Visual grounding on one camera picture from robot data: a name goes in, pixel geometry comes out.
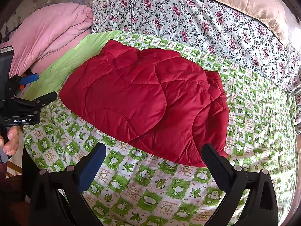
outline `person's hand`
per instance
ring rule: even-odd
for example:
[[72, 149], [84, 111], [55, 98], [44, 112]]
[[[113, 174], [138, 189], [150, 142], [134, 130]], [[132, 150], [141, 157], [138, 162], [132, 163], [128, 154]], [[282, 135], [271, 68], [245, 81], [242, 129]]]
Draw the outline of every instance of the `person's hand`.
[[19, 130], [20, 127], [11, 127], [7, 132], [9, 141], [4, 145], [4, 139], [0, 135], [0, 147], [3, 147], [4, 153], [14, 155], [19, 148]]

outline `silver screw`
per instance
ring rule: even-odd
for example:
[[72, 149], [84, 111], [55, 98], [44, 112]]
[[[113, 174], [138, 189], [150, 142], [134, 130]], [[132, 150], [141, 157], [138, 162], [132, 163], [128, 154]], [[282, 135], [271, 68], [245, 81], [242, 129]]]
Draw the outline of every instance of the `silver screw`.
[[46, 173], [46, 169], [40, 170], [40, 175], [44, 175]]
[[262, 173], [265, 174], [265, 175], [268, 175], [268, 170], [262, 169]]
[[236, 170], [236, 171], [241, 171], [242, 168], [241, 168], [241, 166], [239, 166], [239, 165], [235, 165], [235, 166], [234, 166], [234, 170]]
[[67, 171], [72, 172], [74, 170], [74, 168], [75, 167], [73, 165], [67, 166]]

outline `floral blanket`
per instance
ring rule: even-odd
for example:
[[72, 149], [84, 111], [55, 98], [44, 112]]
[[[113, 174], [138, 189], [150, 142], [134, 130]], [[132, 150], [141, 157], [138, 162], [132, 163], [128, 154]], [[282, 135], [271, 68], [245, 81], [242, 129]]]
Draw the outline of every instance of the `floral blanket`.
[[93, 0], [92, 33], [160, 35], [239, 63], [296, 94], [301, 133], [301, 56], [261, 22], [212, 0]]
[[[220, 73], [230, 109], [228, 160], [247, 171], [269, 170], [283, 222], [298, 176], [294, 96], [244, 66], [170, 39], [121, 33], [116, 40], [138, 49], [176, 50]], [[25, 126], [23, 132], [29, 155], [50, 172], [75, 165], [98, 142], [106, 145], [106, 159], [83, 193], [104, 225], [200, 226], [224, 196], [207, 168], [173, 163], [120, 142], [76, 116], [59, 98], [43, 108], [39, 125]], [[229, 225], [238, 220], [247, 195], [245, 190]]]

